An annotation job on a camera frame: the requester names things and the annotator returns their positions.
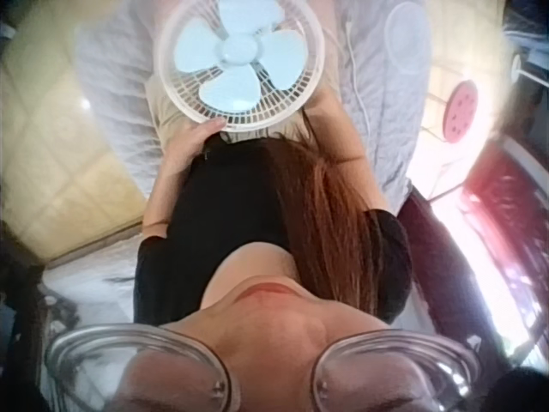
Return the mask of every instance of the gray blanket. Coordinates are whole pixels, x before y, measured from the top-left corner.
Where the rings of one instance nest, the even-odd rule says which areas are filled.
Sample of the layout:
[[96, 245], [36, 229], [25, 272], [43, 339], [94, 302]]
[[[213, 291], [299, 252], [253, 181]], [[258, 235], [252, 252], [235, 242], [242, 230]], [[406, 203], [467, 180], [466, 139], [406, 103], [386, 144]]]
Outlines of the gray blanket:
[[[340, 0], [339, 33], [327, 36], [341, 45], [341, 97], [395, 212], [409, 191], [406, 172], [430, 70], [431, 40], [425, 33], [426, 19], [417, 13], [422, 2], [412, 3], [416, 13], [405, 9], [411, 3]], [[100, 128], [145, 196], [153, 188], [161, 159], [144, 89], [153, 73], [153, 7], [153, 0], [124, 0], [108, 20], [82, 28], [75, 60]]]

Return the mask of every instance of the fan hub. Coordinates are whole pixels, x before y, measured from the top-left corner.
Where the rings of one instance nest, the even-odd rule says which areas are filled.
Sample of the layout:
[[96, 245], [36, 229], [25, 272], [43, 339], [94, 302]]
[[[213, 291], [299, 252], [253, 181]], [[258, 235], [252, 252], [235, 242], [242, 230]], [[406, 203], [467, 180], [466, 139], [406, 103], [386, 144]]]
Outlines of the fan hub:
[[229, 36], [221, 45], [221, 57], [224, 61], [234, 65], [250, 64], [257, 58], [259, 45], [250, 35], [237, 34]]

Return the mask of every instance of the black sleeve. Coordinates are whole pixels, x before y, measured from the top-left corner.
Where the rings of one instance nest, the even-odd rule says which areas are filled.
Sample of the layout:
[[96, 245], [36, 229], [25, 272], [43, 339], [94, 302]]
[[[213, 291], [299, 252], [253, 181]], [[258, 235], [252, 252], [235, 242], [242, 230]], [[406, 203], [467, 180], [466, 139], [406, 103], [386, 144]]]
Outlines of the black sleeve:
[[382, 242], [377, 316], [392, 324], [404, 310], [412, 288], [410, 248], [404, 227], [392, 214], [382, 210], [367, 213], [377, 220]]
[[162, 312], [167, 265], [166, 239], [152, 237], [145, 239], [137, 254], [136, 286], [134, 288], [134, 322], [159, 325]]

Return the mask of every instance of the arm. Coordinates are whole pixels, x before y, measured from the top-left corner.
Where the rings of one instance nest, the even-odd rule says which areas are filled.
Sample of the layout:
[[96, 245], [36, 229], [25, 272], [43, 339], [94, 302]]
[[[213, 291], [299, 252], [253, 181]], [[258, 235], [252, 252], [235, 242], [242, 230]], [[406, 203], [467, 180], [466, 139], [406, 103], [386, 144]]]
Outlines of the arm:
[[360, 195], [365, 209], [389, 211], [366, 158], [366, 150], [353, 121], [330, 88], [323, 88], [305, 107], [319, 148], [339, 165], [347, 182]]
[[225, 119], [216, 118], [199, 124], [175, 136], [166, 148], [160, 172], [154, 183], [143, 216], [143, 235], [146, 238], [166, 237], [172, 221], [173, 209], [179, 197], [188, 168], [193, 159], [202, 152], [204, 143], [215, 133], [223, 130]]

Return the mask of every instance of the long hair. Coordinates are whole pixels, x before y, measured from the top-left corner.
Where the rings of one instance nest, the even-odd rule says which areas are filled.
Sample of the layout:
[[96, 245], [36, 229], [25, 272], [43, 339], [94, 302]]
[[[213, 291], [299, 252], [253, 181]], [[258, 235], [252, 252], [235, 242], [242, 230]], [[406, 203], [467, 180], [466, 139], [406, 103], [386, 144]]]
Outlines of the long hair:
[[337, 161], [304, 136], [264, 145], [301, 284], [321, 299], [377, 315], [383, 249], [377, 220], [365, 213]]

